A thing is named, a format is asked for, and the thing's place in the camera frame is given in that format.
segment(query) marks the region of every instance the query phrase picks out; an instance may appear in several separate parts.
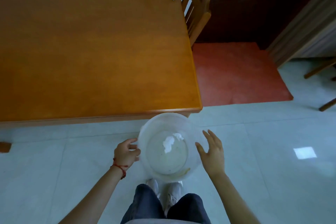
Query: hand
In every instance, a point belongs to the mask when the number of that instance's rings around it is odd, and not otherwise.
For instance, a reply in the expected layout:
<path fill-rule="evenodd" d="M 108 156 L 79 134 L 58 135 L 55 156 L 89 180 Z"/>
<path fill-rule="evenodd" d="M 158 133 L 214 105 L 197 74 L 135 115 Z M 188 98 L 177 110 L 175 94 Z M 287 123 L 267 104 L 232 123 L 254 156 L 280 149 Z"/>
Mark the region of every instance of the hand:
<path fill-rule="evenodd" d="M 118 144 L 118 146 L 114 150 L 115 163 L 118 166 L 128 166 L 123 167 L 125 171 L 131 167 L 134 161 L 139 160 L 141 150 L 138 149 L 138 146 L 136 144 L 131 144 L 136 142 L 137 140 L 137 138 L 127 139 L 122 143 Z"/>
<path fill-rule="evenodd" d="M 195 143 L 203 167 L 210 178 L 224 173 L 224 151 L 221 140 L 211 131 L 203 130 L 203 134 L 208 140 L 209 151 L 206 153 L 199 143 Z"/>

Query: red floor mat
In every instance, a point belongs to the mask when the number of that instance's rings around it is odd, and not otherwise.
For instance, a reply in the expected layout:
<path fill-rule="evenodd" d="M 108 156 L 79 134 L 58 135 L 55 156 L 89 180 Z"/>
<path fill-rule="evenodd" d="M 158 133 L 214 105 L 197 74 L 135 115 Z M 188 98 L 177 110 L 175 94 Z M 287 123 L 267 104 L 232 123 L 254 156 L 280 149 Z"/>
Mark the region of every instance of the red floor mat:
<path fill-rule="evenodd" d="M 256 43 L 194 44 L 192 52 L 203 106 L 293 99 Z"/>

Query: forearm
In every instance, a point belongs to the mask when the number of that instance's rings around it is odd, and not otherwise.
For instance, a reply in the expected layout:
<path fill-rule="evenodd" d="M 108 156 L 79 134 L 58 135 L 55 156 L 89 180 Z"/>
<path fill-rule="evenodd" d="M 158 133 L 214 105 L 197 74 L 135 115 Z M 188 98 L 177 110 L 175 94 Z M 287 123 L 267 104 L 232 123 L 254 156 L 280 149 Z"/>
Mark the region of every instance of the forearm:
<path fill-rule="evenodd" d="M 111 167 L 60 224 L 96 224 L 123 173 Z"/>
<path fill-rule="evenodd" d="M 260 224 L 224 172 L 210 179 L 217 189 L 231 224 Z"/>

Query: person's left arm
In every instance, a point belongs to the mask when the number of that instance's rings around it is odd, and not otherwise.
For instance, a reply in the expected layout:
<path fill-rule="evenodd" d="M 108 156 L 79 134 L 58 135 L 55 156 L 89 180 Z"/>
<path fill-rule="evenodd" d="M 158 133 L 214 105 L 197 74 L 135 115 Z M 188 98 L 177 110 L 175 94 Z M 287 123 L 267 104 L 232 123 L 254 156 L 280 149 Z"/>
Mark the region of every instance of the person's left arm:
<path fill-rule="evenodd" d="M 115 163 L 127 166 L 123 167 L 125 171 L 133 162 L 139 160 L 141 151 L 137 145 L 131 144 L 136 141 L 136 138 L 127 139 L 118 144 L 114 150 Z M 123 171 L 119 167 L 112 166 L 59 224 L 96 224 L 122 176 Z"/>

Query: white translucent bucket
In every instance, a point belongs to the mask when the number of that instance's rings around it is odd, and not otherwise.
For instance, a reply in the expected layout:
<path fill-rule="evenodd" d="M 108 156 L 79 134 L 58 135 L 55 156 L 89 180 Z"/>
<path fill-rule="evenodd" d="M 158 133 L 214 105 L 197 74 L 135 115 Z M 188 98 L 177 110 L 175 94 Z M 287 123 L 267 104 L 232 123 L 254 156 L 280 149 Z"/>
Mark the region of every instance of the white translucent bucket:
<path fill-rule="evenodd" d="M 165 153 L 163 141 L 174 133 L 181 134 L 184 139 L 175 137 L 171 152 Z M 188 118 L 178 113 L 162 113 L 141 128 L 138 136 L 140 160 L 153 178 L 178 182 L 187 178 L 201 163 L 195 142 L 208 148 L 201 130 Z"/>

